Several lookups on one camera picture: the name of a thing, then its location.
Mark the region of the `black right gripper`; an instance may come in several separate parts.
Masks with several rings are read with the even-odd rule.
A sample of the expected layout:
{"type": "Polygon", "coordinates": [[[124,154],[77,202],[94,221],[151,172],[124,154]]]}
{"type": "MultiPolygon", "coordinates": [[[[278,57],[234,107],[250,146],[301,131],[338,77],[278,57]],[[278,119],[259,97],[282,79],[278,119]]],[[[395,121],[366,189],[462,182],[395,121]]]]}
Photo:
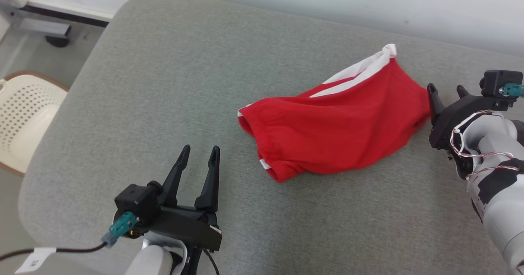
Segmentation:
{"type": "Polygon", "coordinates": [[[430,146],[434,149],[451,149],[452,130],[462,121],[482,110],[507,111],[508,101],[500,98],[471,96],[462,85],[456,87],[459,100],[445,107],[433,83],[427,85],[430,104],[432,130],[429,136],[430,146]]]}

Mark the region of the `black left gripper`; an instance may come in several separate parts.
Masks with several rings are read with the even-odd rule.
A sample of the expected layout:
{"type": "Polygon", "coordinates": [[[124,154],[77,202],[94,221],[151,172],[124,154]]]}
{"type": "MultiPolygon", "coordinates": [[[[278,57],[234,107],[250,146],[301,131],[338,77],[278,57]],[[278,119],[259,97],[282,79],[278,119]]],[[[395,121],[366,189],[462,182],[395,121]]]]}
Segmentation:
{"type": "Polygon", "coordinates": [[[220,148],[214,146],[211,151],[206,180],[194,203],[196,209],[176,207],[178,186],[187,167],[190,150],[188,144],[183,147],[162,185],[158,201],[163,208],[149,224],[142,225],[142,233],[155,233],[208,251],[219,251],[222,234],[215,213],[219,201],[220,148]]]}

